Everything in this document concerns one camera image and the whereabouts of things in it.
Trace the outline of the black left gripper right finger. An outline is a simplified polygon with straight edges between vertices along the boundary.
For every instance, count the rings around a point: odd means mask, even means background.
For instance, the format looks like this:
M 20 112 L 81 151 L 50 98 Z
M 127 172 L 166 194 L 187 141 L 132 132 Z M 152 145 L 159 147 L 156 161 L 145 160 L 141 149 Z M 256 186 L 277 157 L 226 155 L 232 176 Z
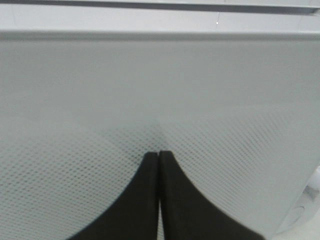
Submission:
M 166 240 L 262 240 L 263 236 L 212 204 L 185 175 L 171 151 L 158 158 Z

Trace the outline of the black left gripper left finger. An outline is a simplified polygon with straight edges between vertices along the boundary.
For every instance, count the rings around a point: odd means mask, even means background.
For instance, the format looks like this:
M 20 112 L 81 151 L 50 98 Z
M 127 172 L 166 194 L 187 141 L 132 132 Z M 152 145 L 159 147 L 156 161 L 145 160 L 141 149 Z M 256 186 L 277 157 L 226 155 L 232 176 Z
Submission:
M 158 220 L 158 154 L 147 152 L 121 195 L 72 239 L 155 240 Z

